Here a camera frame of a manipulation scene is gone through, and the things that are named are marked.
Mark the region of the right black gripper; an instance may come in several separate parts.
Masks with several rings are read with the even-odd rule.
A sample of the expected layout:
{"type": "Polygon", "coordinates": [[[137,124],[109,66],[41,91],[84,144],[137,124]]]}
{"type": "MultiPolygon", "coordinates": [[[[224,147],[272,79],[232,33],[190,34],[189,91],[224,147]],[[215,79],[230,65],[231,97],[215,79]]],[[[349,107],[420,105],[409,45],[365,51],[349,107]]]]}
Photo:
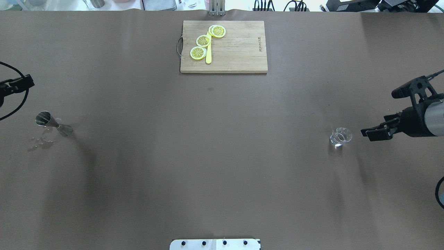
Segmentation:
{"type": "Polygon", "coordinates": [[[410,137],[429,137],[431,133],[424,123],[422,113],[418,114],[413,107],[407,107],[401,112],[401,117],[384,117],[384,122],[378,126],[361,129],[362,136],[370,141],[385,141],[393,138],[394,134],[402,132],[410,137]]]}

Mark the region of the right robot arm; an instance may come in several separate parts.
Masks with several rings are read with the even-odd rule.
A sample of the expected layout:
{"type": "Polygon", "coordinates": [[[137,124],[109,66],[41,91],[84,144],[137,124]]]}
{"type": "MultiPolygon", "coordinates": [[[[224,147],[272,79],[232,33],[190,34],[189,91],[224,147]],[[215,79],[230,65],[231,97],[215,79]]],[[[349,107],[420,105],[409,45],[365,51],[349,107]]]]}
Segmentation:
{"type": "Polygon", "coordinates": [[[384,116],[384,122],[378,126],[361,129],[361,134],[370,141],[390,140],[397,133],[409,137],[443,136],[443,102],[425,101],[407,107],[402,112],[384,116]]]}

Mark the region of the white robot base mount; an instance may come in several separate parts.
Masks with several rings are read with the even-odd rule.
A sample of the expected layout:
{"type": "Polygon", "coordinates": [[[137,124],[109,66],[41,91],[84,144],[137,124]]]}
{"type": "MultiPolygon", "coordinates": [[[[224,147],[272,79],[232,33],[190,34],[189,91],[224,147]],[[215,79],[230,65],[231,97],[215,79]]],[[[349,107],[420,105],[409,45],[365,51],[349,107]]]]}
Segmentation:
{"type": "Polygon", "coordinates": [[[260,239],[176,239],[170,250],[261,250],[260,239]]]}

